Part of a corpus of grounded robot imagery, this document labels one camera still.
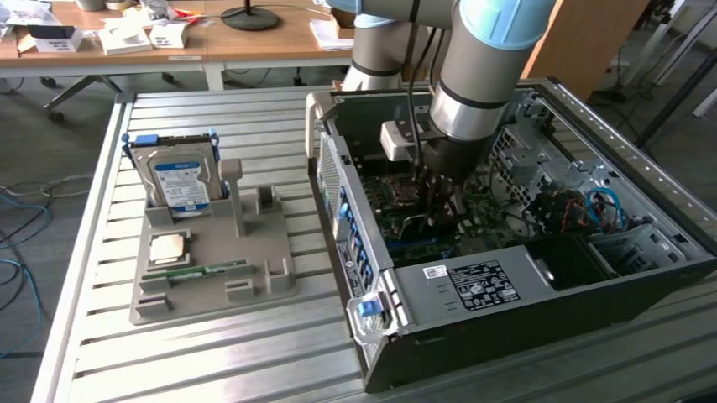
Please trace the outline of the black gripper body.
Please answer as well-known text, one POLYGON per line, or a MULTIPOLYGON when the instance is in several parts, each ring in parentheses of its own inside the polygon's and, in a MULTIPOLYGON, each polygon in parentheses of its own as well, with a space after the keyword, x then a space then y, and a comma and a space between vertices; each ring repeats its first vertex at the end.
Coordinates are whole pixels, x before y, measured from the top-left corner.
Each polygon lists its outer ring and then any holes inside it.
POLYGON ((428 139, 422 145, 418 177, 422 180, 439 178, 462 184, 472 175, 491 137, 478 141, 458 141, 451 137, 428 139))

